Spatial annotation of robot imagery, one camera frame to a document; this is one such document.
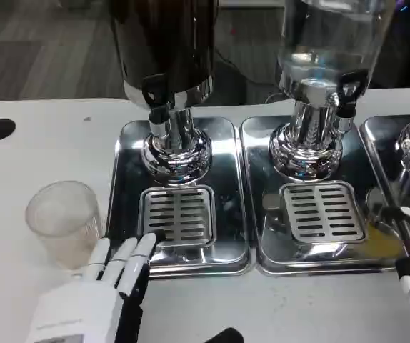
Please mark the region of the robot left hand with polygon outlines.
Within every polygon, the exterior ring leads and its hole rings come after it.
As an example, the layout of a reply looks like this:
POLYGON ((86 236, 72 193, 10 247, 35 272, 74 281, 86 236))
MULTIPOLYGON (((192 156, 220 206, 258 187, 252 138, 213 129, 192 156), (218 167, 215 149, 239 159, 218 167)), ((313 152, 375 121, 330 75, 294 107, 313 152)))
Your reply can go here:
POLYGON ((39 297, 28 342, 137 342, 150 261, 163 229, 126 239, 115 254, 100 239, 74 281, 39 297))

